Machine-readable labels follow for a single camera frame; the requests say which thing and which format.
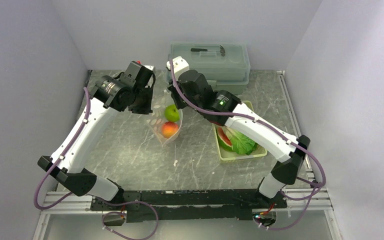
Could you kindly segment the clear dotted zip bag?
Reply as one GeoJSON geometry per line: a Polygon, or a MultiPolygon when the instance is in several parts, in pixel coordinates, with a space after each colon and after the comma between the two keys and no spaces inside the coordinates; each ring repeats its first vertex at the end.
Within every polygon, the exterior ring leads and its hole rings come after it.
{"type": "Polygon", "coordinates": [[[183,123],[183,111],[175,106],[171,94],[164,90],[151,105],[152,113],[146,116],[145,122],[156,139],[164,148],[180,134],[183,123]]]}

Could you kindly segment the green apple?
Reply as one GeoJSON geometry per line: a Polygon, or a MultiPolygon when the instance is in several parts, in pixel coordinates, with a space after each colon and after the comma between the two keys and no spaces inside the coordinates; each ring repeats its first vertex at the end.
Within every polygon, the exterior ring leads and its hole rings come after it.
{"type": "Polygon", "coordinates": [[[164,117],[168,122],[172,123],[178,122],[180,120],[179,110],[175,104],[171,104],[165,108],[164,117]]]}

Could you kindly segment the orange peach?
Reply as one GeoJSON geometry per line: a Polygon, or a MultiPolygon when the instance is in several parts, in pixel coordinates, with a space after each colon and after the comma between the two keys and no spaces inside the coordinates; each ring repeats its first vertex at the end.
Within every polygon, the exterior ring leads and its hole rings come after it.
{"type": "Polygon", "coordinates": [[[179,130],[179,126],[175,122],[167,121],[161,127],[161,134],[164,138],[169,139],[179,130]]]}

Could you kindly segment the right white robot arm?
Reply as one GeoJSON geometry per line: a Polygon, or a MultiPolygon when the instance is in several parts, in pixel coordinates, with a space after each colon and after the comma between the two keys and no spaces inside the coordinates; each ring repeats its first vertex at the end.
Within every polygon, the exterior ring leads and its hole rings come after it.
{"type": "Polygon", "coordinates": [[[237,96],[226,90],[212,90],[204,75],[196,70],[183,72],[180,80],[172,70],[169,74],[168,89],[176,107],[190,107],[210,123],[244,134],[275,157],[276,164],[256,190],[255,200],[260,207],[269,207],[284,186],[295,183],[308,152],[308,137],[283,132],[259,117],[237,96]]]}

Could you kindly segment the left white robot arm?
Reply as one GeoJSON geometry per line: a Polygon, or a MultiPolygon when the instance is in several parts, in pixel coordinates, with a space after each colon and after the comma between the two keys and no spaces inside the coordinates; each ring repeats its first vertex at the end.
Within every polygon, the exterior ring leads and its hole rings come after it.
{"type": "Polygon", "coordinates": [[[120,112],[148,115],[156,81],[155,67],[132,61],[125,71],[103,75],[85,93],[86,106],[61,146],[50,156],[41,156],[38,165],[76,196],[104,199],[111,210],[124,203],[124,190],[112,180],[85,168],[93,147],[120,112]]]}

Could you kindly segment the green plastic toolbox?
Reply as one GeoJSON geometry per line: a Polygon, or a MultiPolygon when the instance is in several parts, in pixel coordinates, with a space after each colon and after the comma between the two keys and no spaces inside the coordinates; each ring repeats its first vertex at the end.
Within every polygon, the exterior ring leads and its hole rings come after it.
{"type": "Polygon", "coordinates": [[[251,65],[245,44],[176,42],[170,45],[168,57],[182,57],[215,91],[240,95],[249,83],[251,65]]]}

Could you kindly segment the watermelon slice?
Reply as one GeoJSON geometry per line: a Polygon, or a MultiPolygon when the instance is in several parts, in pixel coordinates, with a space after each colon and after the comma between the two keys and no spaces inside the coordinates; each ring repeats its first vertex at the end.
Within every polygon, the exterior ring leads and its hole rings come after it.
{"type": "Polygon", "coordinates": [[[218,126],[215,132],[219,146],[225,151],[233,152],[232,143],[226,136],[225,132],[223,131],[223,128],[221,126],[218,126]]]}

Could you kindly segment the green cabbage leaf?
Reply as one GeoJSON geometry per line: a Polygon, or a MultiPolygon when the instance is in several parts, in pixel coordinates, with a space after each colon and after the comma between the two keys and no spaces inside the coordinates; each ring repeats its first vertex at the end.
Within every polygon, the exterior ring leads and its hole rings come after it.
{"type": "Polygon", "coordinates": [[[250,155],[258,147],[258,144],[238,130],[225,127],[224,133],[232,144],[233,152],[239,155],[250,155]]]}

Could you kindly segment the pale green perforated basket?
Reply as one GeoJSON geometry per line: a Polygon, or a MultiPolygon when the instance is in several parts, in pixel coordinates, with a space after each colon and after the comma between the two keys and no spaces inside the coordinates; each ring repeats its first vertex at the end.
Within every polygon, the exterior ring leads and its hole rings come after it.
{"type": "Polygon", "coordinates": [[[265,157],[268,151],[245,134],[230,127],[212,126],[215,135],[217,154],[223,163],[257,160],[265,157]]]}

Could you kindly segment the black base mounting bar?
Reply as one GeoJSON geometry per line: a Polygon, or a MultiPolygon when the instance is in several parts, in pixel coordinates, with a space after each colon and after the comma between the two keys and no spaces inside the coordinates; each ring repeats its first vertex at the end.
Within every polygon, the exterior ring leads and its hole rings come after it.
{"type": "Polygon", "coordinates": [[[254,189],[126,190],[122,201],[128,223],[159,220],[236,219],[251,220],[274,205],[288,205],[280,193],[263,200],[254,189]]]}

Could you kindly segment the aluminium rail frame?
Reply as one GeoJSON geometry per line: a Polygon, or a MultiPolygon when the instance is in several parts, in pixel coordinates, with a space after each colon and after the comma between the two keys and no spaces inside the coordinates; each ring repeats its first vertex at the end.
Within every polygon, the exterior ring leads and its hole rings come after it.
{"type": "MultiPolygon", "coordinates": [[[[164,204],[153,203],[155,208],[168,208],[168,209],[179,209],[184,207],[185,204],[180,204],[180,198],[176,197],[177,194],[189,194],[190,198],[194,201],[199,200],[199,194],[208,194],[208,197],[214,198],[217,194],[222,193],[233,193],[233,189],[227,190],[213,190],[210,193],[209,190],[161,190],[161,191],[128,191],[126,198],[130,199],[133,195],[140,196],[142,200],[147,203],[151,203],[150,197],[154,195],[159,197],[169,197],[170,200],[166,200],[164,204]]],[[[307,201],[308,196],[311,193],[314,195],[311,197],[310,203],[308,204],[307,211],[324,211],[324,215],[327,220],[328,229],[330,235],[334,240],[342,240],[343,236],[339,228],[334,207],[331,202],[331,198],[328,190],[322,187],[319,191],[314,190],[311,187],[307,188],[286,188],[284,190],[286,196],[279,196],[280,199],[276,201],[276,209],[278,211],[287,211],[288,215],[292,214],[292,211],[303,210],[307,201]]],[[[44,203],[47,205],[52,204],[58,199],[62,198],[54,207],[42,210],[36,226],[36,230],[33,235],[34,240],[43,240],[45,238],[46,229],[51,215],[66,215],[66,214],[101,214],[104,215],[109,212],[109,208],[106,206],[98,207],[97,201],[93,196],[76,196],[70,195],[64,197],[66,192],[63,191],[50,191],[46,194],[44,203]]]]}

